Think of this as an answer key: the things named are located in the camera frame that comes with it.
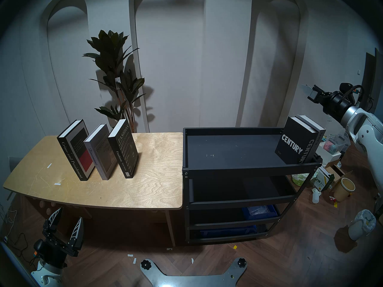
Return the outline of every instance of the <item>blue plastic bin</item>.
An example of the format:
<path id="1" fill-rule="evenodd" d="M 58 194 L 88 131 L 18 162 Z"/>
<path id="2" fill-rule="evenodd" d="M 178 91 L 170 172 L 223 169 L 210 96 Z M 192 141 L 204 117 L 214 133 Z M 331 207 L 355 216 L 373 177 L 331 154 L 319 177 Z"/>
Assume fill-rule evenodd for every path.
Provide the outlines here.
<path id="1" fill-rule="evenodd" d="M 246 220 L 257 220 L 257 219 L 272 218 L 272 217 L 278 216 L 273 205 L 267 205 L 267 208 L 269 209 L 270 213 L 250 215 L 249 209 L 247 207 L 242 208 L 242 212 Z"/>
<path id="2" fill-rule="evenodd" d="M 233 227 L 233 228 L 220 228 L 220 229 L 203 229 L 200 230 L 203 238 L 218 238 L 222 236 L 235 236 L 235 235 L 251 235 L 257 233 L 257 227 Z"/>

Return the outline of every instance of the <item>book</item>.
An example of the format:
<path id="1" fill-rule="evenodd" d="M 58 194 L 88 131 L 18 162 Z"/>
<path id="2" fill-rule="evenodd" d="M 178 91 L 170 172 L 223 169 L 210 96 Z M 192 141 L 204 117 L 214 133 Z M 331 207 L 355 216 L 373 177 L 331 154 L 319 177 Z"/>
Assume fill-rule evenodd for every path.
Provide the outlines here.
<path id="1" fill-rule="evenodd" d="M 324 136 L 324 133 L 326 132 L 326 129 L 321 127 L 318 123 L 315 121 L 311 120 L 309 117 L 306 115 L 298 115 L 295 116 L 298 118 L 300 121 L 306 123 L 307 125 L 311 126 L 313 129 L 315 129 L 318 132 L 318 136 L 314 142 L 314 145 L 310 149 L 310 152 L 307 154 L 305 161 L 303 163 L 310 162 L 311 159 L 313 158 L 315 152 L 317 151 L 319 144 L 322 142 L 322 138 Z"/>
<path id="2" fill-rule="evenodd" d="M 288 117 L 275 153 L 288 165 L 310 162 L 319 132 L 296 117 Z"/>
<path id="3" fill-rule="evenodd" d="M 76 120 L 57 136 L 62 151 L 81 181 L 87 181 L 95 167 L 84 144 L 88 135 L 84 120 Z"/>
<path id="4" fill-rule="evenodd" d="M 126 179 L 133 178 L 138 152 L 127 119 L 120 119 L 108 137 Z"/>
<path id="5" fill-rule="evenodd" d="M 85 140 L 84 144 L 88 149 L 101 179 L 108 180 L 112 174 L 117 159 L 114 156 L 112 147 L 110 146 L 108 126 L 100 124 Z"/>

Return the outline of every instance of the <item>curved wooden tabletop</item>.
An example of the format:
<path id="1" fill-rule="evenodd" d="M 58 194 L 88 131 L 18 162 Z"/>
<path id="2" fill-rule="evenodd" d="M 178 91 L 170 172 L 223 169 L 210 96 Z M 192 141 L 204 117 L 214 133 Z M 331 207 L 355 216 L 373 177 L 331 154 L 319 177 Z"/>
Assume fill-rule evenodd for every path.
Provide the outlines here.
<path id="1" fill-rule="evenodd" d="M 56 136 L 46 136 L 12 171 L 4 188 L 27 196 L 76 206 L 180 209 L 182 133 L 134 133 L 133 138 L 139 153 L 133 179 L 125 179 L 117 164 L 107 181 L 101 179 L 96 168 L 88 181 L 80 181 Z"/>

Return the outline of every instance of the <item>wooden floor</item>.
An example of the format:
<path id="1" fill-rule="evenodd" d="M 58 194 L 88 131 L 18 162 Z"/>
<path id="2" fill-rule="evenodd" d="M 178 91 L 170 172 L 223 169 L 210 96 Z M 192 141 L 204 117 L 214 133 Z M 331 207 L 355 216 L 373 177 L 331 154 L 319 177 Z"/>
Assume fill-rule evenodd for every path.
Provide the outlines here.
<path id="1" fill-rule="evenodd" d="M 356 191 L 351 197 L 335 208 L 326 201 L 324 193 L 319 204 L 314 205 L 312 192 L 305 189 L 271 237 L 262 240 L 167 250 L 171 242 L 165 223 L 145 223 L 139 211 L 90 209 L 93 219 L 85 221 L 83 248 L 78 257 L 67 258 L 64 283 L 66 286 L 151 286 L 139 269 L 144 258 L 154 261 L 167 275 L 209 275 L 223 273 L 236 257 L 242 256 L 248 267 L 237 286 L 348 286 L 381 243 L 383 230 L 377 224 L 371 234 L 357 243 L 348 238 L 347 225 L 360 210 L 373 210 L 377 190 L 366 157 L 354 146 L 349 148 L 342 163 L 343 170 L 354 171 L 350 178 Z M 42 238 L 44 218 L 25 197 L 17 196 L 12 208 L 18 214 L 10 237 L 15 241 L 20 232 L 25 233 L 29 247 L 23 254 L 30 260 L 33 243 Z M 182 245 L 183 227 L 177 222 L 174 227 L 176 242 Z M 22 248 L 24 244 L 21 239 L 17 246 Z M 133 254 L 137 263 L 133 264 L 134 257 L 127 254 Z M 28 263 L 25 265 L 34 270 Z"/>

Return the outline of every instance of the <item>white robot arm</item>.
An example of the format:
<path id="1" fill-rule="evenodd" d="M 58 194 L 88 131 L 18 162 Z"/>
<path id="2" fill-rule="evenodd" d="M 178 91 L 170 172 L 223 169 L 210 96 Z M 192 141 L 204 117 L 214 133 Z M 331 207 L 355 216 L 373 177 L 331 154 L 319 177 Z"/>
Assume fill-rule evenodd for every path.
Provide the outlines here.
<path id="1" fill-rule="evenodd" d="M 340 91 L 324 92 L 314 85 L 312 93 L 308 99 L 323 106 L 323 112 L 336 119 L 350 135 L 356 148 L 367 154 L 368 163 L 375 184 L 380 196 L 383 196 L 383 124 L 373 114 L 366 112 L 358 107 L 363 97 L 363 91 L 355 105 L 352 96 L 356 88 L 360 85 L 352 86 L 349 83 L 342 83 Z M 361 119 L 365 119 L 357 133 L 355 128 Z"/>

